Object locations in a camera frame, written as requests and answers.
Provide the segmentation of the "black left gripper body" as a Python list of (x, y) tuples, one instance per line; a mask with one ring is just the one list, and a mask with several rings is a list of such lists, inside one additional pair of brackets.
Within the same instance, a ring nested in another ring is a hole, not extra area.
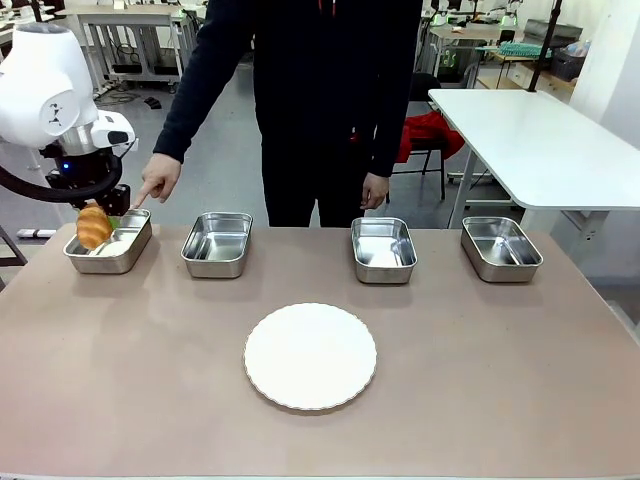
[(55, 164), (45, 180), (53, 190), (69, 190), (55, 203), (80, 206), (94, 200), (104, 206), (123, 195), (122, 159), (113, 152), (59, 157)]

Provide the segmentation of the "person's right hand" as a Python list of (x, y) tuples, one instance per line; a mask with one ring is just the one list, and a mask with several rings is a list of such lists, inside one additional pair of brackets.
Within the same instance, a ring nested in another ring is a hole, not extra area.
[(142, 186), (131, 207), (141, 207), (148, 197), (160, 203), (166, 202), (179, 180), (181, 170), (182, 164), (178, 160), (154, 153), (142, 171)]

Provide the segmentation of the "person's left hand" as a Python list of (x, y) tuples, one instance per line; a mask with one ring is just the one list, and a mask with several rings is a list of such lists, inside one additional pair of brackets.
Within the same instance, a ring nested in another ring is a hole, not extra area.
[(377, 209), (386, 201), (389, 193), (390, 181), (388, 177), (381, 177), (368, 173), (364, 179), (362, 189), (362, 210)]

